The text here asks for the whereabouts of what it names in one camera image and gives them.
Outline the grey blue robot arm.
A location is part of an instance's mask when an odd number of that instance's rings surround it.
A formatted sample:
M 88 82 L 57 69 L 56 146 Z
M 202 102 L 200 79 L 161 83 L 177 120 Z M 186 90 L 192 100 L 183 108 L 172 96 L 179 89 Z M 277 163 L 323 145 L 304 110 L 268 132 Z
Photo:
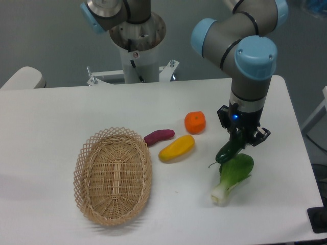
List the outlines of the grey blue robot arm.
M 288 18 L 286 1 L 228 1 L 232 16 L 223 22 L 199 21 L 192 48 L 232 79 L 229 105 L 218 110 L 223 128 L 240 148 L 262 143 L 269 131 L 260 126 L 277 47 L 267 35 Z M 122 49 L 126 83 L 159 81 L 159 65 L 151 52 L 166 35 L 164 21 L 150 1 L 84 1 L 81 11 L 96 33 L 108 32 Z

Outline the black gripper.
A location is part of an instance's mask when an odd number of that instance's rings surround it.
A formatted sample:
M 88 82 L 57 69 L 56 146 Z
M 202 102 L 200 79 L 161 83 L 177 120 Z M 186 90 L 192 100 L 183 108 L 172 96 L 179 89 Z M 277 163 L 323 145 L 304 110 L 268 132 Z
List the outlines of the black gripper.
M 237 130 L 244 130 L 244 149 L 248 146 L 257 146 L 264 142 L 271 132 L 259 127 L 263 111 L 263 99 L 257 101 L 245 101 L 230 99 L 229 107 L 223 105 L 217 115 L 221 126 L 230 135 L 235 135 Z

